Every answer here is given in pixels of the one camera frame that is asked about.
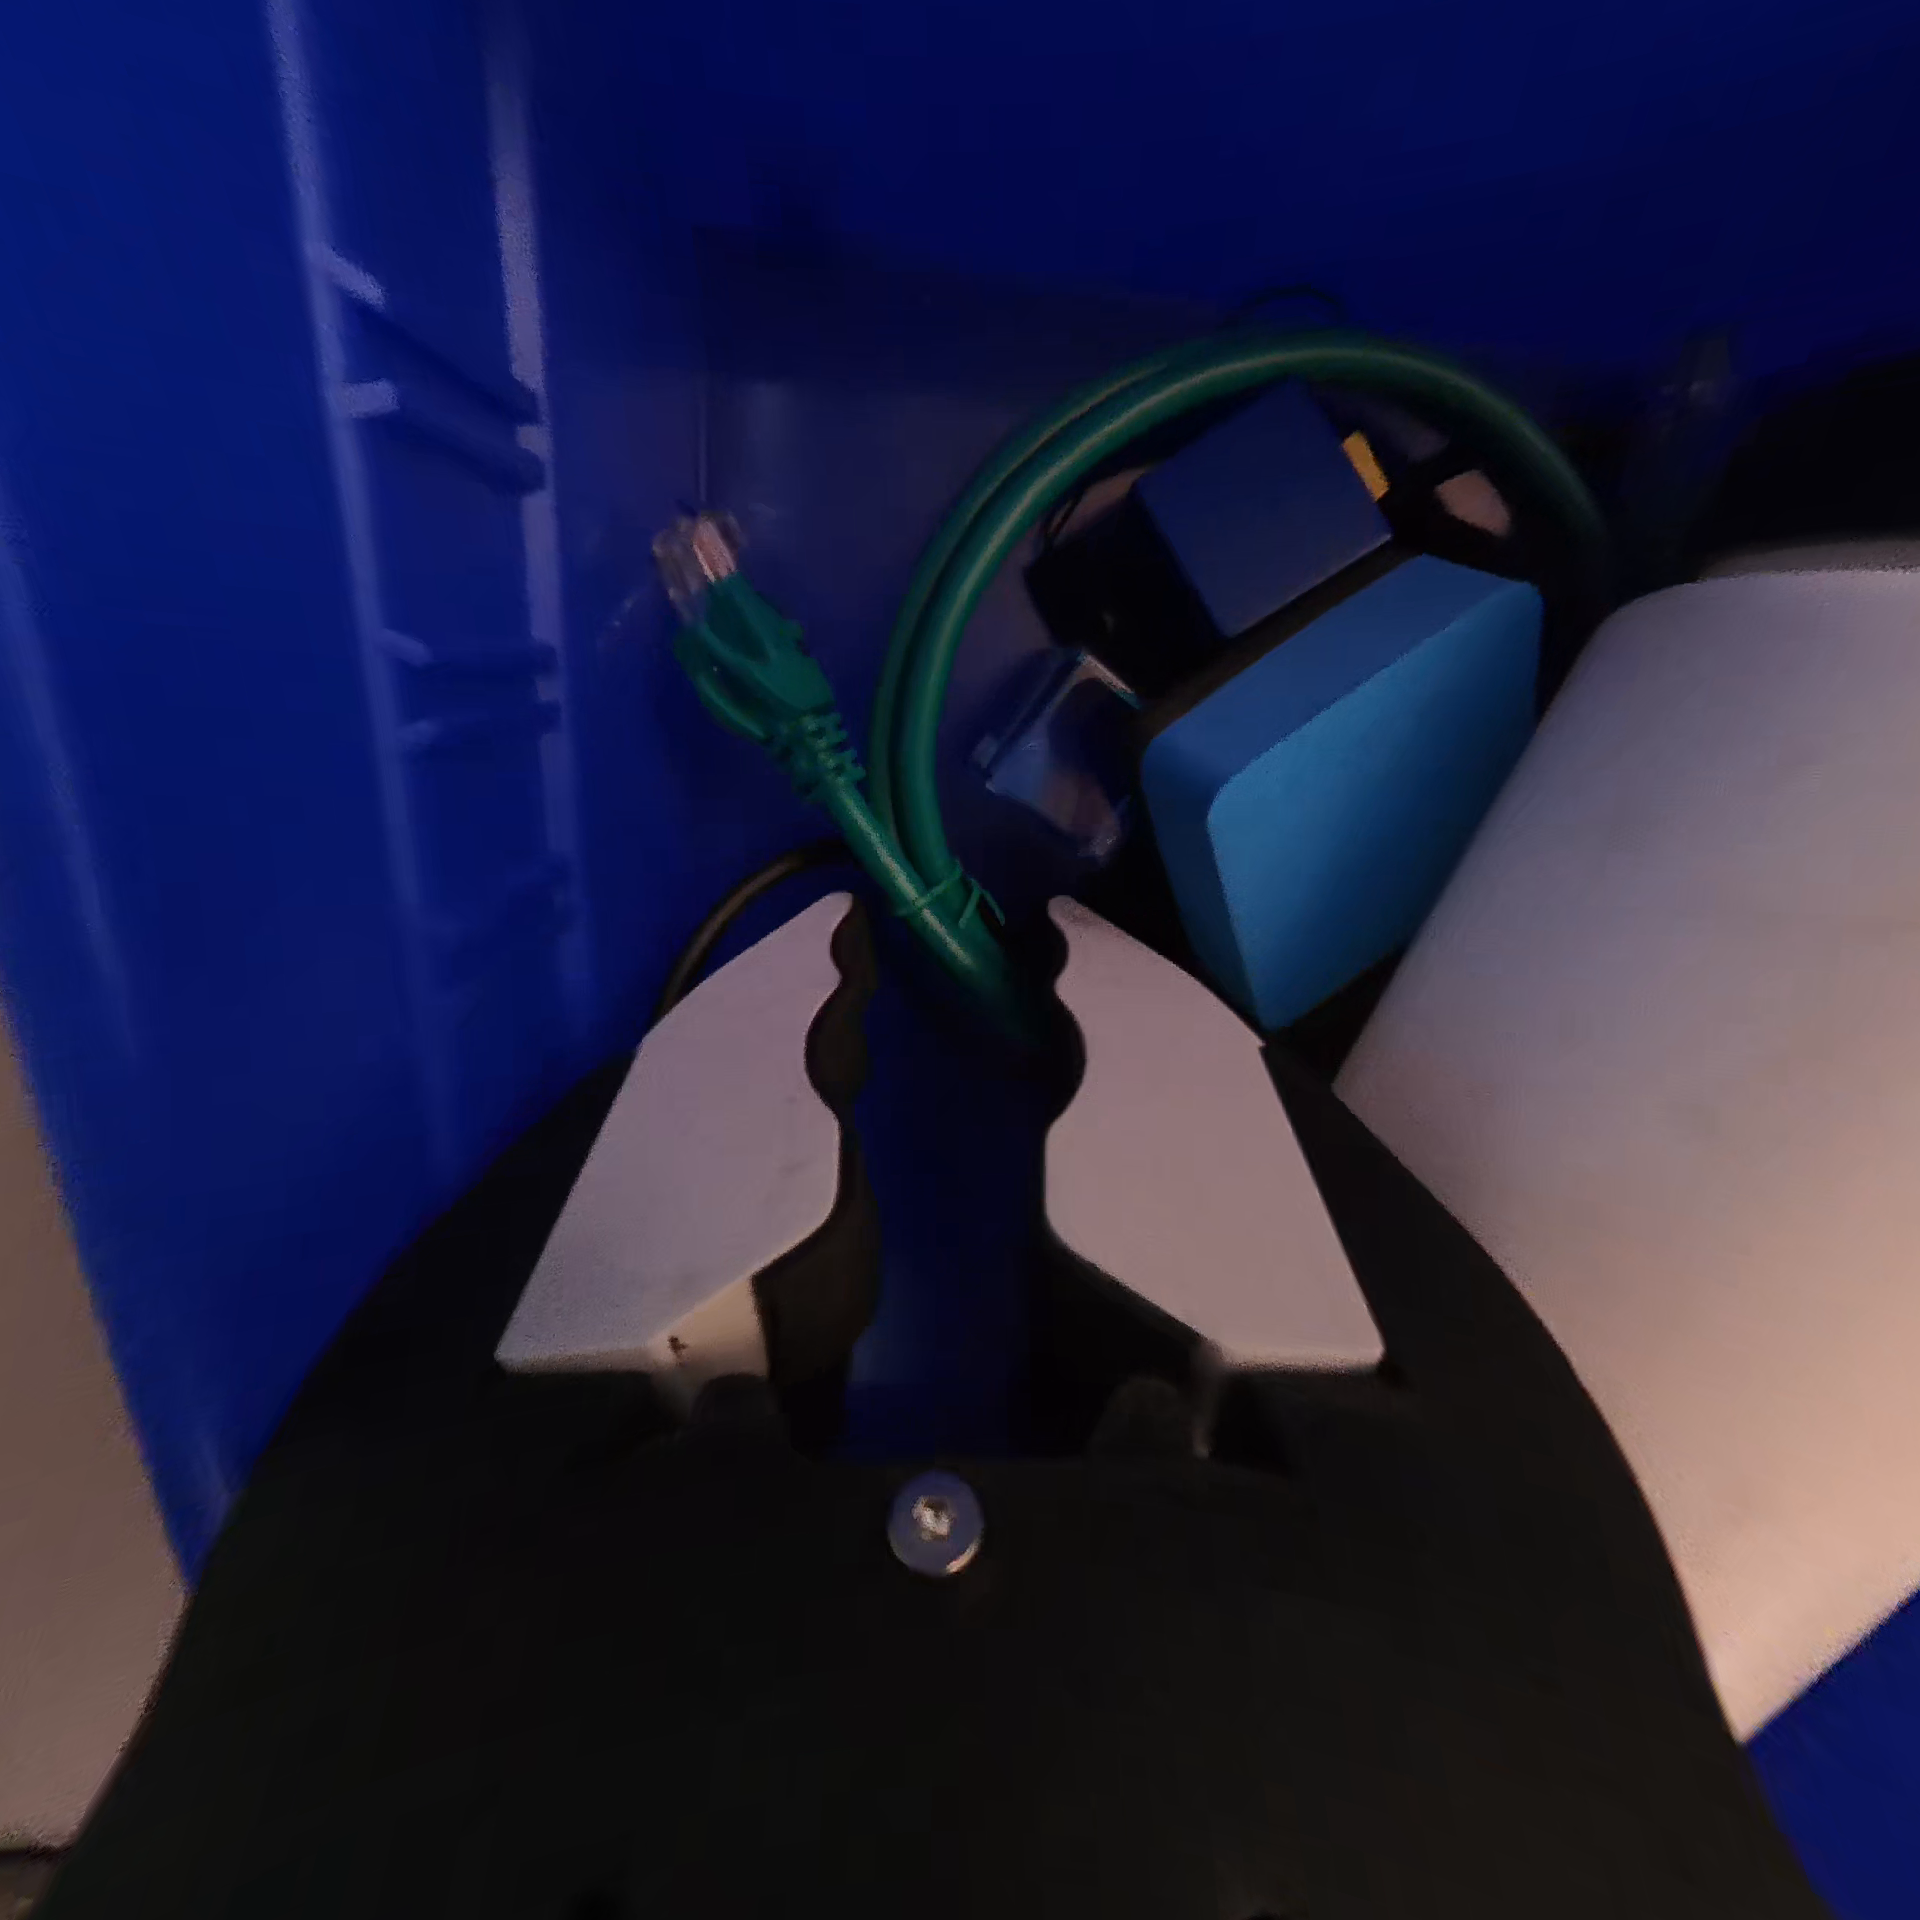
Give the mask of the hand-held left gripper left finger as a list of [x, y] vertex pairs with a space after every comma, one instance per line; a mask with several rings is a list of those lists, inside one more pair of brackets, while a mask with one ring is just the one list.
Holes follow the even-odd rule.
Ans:
[[677, 1003], [611, 1102], [496, 1366], [846, 1372], [875, 1310], [868, 995], [868, 913], [826, 894]]

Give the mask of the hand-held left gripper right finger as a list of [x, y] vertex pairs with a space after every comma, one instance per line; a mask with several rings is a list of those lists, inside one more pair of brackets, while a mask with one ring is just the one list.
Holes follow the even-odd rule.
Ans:
[[1083, 1084], [1046, 1137], [1055, 1241], [1233, 1366], [1381, 1366], [1259, 1040], [1093, 905], [1055, 894], [1053, 924], [1083, 1040]]

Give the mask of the white round container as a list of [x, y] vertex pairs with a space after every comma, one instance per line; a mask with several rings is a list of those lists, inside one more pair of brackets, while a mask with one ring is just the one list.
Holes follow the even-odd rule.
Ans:
[[1621, 1440], [1737, 1735], [1920, 1560], [1920, 588], [1610, 616], [1334, 1091]]

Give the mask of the blue plastic bin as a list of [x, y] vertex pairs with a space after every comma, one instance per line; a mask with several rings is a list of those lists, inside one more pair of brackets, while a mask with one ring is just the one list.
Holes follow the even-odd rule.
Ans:
[[[39, 1915], [1917, 1915], [1917, 1600], [1737, 1735], [1334, 1091], [1425, 924], [1235, 1011], [1381, 1366], [1046, 1217], [1053, 903], [1221, 995], [1139, 478], [1285, 377], [1543, 588], [1536, 731], [1639, 599], [1917, 566], [1917, 7], [8, 7], [8, 1011], [187, 1560]], [[826, 894], [846, 1372], [496, 1366]]]

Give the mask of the light blue rounded block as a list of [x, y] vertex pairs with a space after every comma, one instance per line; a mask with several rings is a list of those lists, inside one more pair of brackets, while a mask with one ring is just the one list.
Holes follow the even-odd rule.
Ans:
[[1536, 583], [1381, 553], [1144, 713], [1166, 894], [1249, 1023], [1413, 943], [1536, 731], [1536, 685]]

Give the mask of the dark blue cube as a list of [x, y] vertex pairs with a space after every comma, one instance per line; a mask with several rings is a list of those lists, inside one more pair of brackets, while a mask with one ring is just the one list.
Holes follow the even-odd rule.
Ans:
[[1391, 549], [1334, 421], [1295, 377], [1149, 465], [1139, 507], [1212, 643], [1259, 629]]

